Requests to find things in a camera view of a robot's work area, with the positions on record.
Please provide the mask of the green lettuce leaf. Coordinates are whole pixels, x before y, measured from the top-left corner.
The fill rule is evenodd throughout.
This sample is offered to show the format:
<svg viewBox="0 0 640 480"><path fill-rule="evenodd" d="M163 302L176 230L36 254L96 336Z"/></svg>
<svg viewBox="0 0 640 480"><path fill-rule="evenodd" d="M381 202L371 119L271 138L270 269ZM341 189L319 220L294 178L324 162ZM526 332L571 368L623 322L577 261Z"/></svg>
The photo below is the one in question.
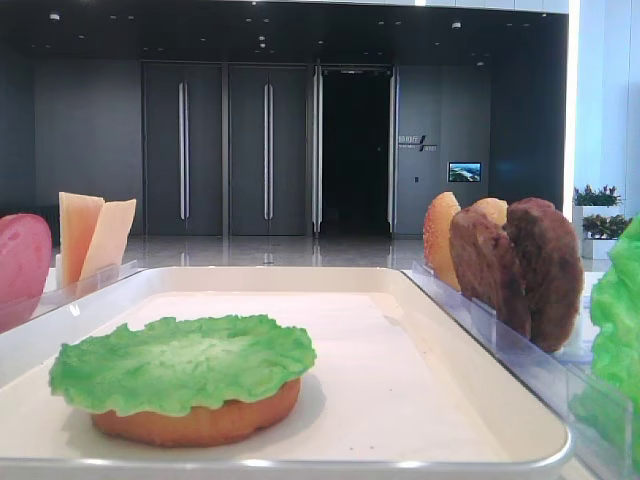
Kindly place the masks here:
<svg viewBox="0 0 640 480"><path fill-rule="evenodd" d="M591 292L592 373L630 400L632 458L639 468L639 219L634 218L609 252L611 266ZM625 443L624 410L593 387L570 403L574 416L616 446Z"/></svg>
<svg viewBox="0 0 640 480"><path fill-rule="evenodd" d="M229 400L253 403L311 369L312 340L265 314L163 317L139 330L62 345L49 373L53 395L91 413L184 416Z"/></svg>

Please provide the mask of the left brown meat patty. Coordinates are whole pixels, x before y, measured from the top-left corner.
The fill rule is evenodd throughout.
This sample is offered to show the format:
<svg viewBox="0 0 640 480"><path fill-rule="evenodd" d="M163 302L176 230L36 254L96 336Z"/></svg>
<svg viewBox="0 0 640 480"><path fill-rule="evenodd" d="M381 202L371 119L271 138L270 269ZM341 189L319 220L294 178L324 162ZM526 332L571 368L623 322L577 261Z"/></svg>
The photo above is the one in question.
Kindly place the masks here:
<svg viewBox="0 0 640 480"><path fill-rule="evenodd" d="M451 221L450 251L463 296L493 308L500 321L529 338L531 313L523 275L502 226L475 206L465 208Z"/></svg>

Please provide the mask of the brown meat patty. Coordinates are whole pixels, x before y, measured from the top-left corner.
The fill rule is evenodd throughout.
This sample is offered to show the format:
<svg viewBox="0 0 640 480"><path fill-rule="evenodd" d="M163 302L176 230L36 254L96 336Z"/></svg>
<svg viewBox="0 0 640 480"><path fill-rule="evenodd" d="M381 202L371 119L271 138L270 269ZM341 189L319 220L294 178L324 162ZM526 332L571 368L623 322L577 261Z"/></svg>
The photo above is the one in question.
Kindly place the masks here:
<svg viewBox="0 0 640 480"><path fill-rule="evenodd" d="M505 229L522 270L530 339L556 352L574 329L584 285L573 227L554 204L529 197L508 206Z"/></svg>
<svg viewBox="0 0 640 480"><path fill-rule="evenodd" d="M523 275L502 226L475 206L465 208L451 221L450 251L463 296L493 308L500 321L529 338L531 313Z"/></svg>

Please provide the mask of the right brown meat patty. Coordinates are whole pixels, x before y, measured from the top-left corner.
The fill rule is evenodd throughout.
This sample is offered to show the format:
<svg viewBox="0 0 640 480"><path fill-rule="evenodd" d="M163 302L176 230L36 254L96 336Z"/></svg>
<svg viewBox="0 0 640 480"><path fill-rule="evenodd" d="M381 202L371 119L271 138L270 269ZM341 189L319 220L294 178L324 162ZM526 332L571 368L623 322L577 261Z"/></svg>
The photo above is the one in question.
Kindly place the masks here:
<svg viewBox="0 0 640 480"><path fill-rule="evenodd" d="M584 285L573 227L554 204L529 197L508 206L505 229L522 270L530 339L556 352L574 329Z"/></svg>

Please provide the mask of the orange cheese slice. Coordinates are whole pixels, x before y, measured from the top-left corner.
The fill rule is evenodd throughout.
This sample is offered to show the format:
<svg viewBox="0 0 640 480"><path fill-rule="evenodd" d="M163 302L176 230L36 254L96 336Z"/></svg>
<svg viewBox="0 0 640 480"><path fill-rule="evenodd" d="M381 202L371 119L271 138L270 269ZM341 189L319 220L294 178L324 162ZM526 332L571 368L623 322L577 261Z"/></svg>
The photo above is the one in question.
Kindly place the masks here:
<svg viewBox="0 0 640 480"><path fill-rule="evenodd" d="M102 197L59 193L61 286L80 279L97 220L105 200Z"/></svg>

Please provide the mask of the outer red tomato slice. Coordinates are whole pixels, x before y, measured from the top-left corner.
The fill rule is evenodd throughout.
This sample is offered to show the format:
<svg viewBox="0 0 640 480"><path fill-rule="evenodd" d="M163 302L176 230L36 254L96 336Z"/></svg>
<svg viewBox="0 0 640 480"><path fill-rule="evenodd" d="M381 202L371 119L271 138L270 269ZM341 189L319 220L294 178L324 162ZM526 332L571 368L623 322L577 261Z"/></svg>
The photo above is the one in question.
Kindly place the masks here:
<svg viewBox="0 0 640 480"><path fill-rule="evenodd" d="M52 253L46 221L35 214L1 219L1 332L30 320L43 293Z"/></svg>

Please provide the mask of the upright green lettuce leaf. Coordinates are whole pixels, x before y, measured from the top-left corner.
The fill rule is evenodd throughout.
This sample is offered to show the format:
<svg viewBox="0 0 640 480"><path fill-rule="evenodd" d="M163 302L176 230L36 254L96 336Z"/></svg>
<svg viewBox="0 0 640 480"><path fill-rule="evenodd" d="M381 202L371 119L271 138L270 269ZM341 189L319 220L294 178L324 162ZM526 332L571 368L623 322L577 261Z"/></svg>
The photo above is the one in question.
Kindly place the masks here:
<svg viewBox="0 0 640 480"><path fill-rule="evenodd" d="M609 252L611 266L591 292L592 373L630 400L632 458L639 468L639 219L634 218ZM570 403L574 416L616 446L625 443L624 410L593 387Z"/></svg>

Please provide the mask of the left bun top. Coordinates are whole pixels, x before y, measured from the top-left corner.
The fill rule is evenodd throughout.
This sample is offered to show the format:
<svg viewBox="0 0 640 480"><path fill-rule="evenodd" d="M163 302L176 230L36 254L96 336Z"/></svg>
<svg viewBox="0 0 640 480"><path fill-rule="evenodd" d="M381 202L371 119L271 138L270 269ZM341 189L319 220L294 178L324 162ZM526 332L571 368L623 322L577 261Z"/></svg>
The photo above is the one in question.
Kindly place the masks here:
<svg viewBox="0 0 640 480"><path fill-rule="evenodd" d="M450 224L460 205L450 191L436 196L429 205L423 226L424 257L436 276L455 291L460 286L450 251Z"/></svg>

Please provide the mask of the bun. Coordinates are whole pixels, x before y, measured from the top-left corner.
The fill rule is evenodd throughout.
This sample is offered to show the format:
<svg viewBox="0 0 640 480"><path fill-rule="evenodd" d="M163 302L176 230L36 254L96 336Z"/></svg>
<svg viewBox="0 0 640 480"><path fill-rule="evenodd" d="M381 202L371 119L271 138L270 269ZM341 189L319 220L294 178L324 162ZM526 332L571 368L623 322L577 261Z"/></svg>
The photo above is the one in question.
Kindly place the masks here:
<svg viewBox="0 0 640 480"><path fill-rule="evenodd" d="M507 221L508 203L504 200L486 197L476 201L472 208L481 211L499 226L503 226Z"/></svg>
<svg viewBox="0 0 640 480"><path fill-rule="evenodd" d="M450 251L450 224L460 205L450 191L436 196L429 205L423 226L424 257L436 276L455 291L460 286Z"/></svg>

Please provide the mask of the dark double door middle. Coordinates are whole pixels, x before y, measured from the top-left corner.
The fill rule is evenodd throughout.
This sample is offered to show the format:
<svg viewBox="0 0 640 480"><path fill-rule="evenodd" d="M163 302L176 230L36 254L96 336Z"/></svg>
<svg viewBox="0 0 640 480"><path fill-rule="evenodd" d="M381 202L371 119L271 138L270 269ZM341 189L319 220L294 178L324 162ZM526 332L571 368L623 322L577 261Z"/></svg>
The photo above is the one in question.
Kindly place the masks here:
<svg viewBox="0 0 640 480"><path fill-rule="evenodd" d="M231 233L307 232L307 71L232 66Z"/></svg>

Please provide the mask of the white rectangular tray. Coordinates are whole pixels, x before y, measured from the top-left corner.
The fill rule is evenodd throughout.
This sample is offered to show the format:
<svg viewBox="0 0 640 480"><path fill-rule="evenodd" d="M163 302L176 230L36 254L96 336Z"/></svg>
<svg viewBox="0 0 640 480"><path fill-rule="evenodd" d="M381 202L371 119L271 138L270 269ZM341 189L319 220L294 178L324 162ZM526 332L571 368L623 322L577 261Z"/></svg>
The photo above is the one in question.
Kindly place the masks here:
<svg viewBox="0 0 640 480"><path fill-rule="evenodd" d="M317 360L291 415L243 442L109 438L49 391L62 343L163 316L260 313L305 328ZM148 269L1 337L5 479L557 479L573 443L559 416L391 269Z"/></svg>

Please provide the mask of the right bun top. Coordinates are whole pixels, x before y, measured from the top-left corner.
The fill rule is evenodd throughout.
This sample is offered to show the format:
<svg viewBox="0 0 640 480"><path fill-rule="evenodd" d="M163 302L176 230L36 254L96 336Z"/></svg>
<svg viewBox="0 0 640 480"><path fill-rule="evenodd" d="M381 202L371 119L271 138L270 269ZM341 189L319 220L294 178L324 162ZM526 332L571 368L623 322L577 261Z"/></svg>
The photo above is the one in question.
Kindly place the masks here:
<svg viewBox="0 0 640 480"><path fill-rule="evenodd" d="M476 201L472 208L481 211L499 226L503 226L507 221L508 203L504 200L486 197Z"/></svg>

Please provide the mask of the dark double door left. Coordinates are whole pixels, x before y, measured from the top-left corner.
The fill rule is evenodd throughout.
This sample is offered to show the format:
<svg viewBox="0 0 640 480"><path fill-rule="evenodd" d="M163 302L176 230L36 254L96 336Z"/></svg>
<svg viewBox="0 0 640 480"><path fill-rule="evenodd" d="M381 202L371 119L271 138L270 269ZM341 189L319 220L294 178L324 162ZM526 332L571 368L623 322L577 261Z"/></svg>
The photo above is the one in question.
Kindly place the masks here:
<svg viewBox="0 0 640 480"><path fill-rule="evenodd" d="M144 65L146 231L222 234L222 76L217 65Z"/></svg>

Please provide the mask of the flower planter box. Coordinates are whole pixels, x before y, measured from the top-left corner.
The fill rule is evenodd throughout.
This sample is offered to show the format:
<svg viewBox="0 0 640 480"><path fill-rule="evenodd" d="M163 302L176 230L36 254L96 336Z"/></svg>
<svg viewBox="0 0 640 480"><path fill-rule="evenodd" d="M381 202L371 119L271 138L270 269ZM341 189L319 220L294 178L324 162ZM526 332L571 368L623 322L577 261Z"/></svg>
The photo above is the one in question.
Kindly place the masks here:
<svg viewBox="0 0 640 480"><path fill-rule="evenodd" d="M595 189L586 185L583 189L574 189L573 226L584 259L606 259L630 223L615 186Z"/></svg>

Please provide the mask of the wall display screen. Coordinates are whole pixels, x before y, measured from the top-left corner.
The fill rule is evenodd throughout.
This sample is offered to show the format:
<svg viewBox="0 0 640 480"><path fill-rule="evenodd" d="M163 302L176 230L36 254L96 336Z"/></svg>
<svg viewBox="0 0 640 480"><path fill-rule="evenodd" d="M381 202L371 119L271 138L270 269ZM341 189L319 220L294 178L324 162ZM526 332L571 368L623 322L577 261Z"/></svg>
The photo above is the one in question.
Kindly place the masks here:
<svg viewBox="0 0 640 480"><path fill-rule="evenodd" d="M482 178L480 162L449 162L448 181L451 183L477 183Z"/></svg>

